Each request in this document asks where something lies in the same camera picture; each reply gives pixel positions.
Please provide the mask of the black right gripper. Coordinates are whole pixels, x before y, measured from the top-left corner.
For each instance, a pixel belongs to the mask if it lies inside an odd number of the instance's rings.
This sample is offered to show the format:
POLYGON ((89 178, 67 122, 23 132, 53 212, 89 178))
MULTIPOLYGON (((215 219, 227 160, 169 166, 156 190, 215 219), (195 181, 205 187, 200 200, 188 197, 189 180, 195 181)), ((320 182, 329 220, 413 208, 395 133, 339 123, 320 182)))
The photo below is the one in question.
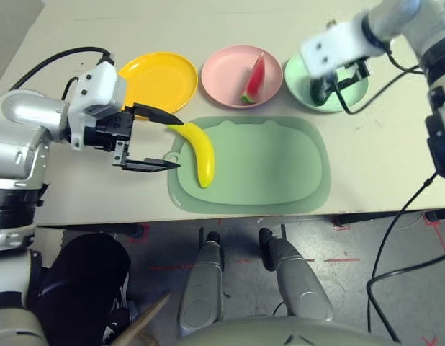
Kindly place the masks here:
POLYGON ((354 74, 351 77, 346 77, 345 79, 339 79, 338 74, 334 74, 334 89, 335 90, 344 90, 363 79, 368 78, 371 75, 371 70, 367 64, 367 57, 359 58, 355 61, 352 61, 346 65, 346 68, 352 68, 354 70, 354 74))

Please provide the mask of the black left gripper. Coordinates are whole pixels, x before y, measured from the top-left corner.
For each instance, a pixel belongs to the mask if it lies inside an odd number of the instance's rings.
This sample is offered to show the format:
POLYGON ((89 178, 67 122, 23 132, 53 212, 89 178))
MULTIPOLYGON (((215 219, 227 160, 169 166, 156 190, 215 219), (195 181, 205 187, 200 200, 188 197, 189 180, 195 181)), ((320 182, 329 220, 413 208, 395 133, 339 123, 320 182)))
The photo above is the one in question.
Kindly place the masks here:
MULTIPOLYGON (((164 125, 183 125, 175 115, 162 109, 135 103, 132 106, 135 116, 147 118, 164 125)), ((145 158, 142 161, 127 159, 132 135, 134 115, 130 112, 116 112, 96 121, 94 127, 85 127, 84 145, 98 150, 113 152, 112 164, 122 170, 133 172, 162 172, 179 168, 175 162, 163 159, 145 158)))

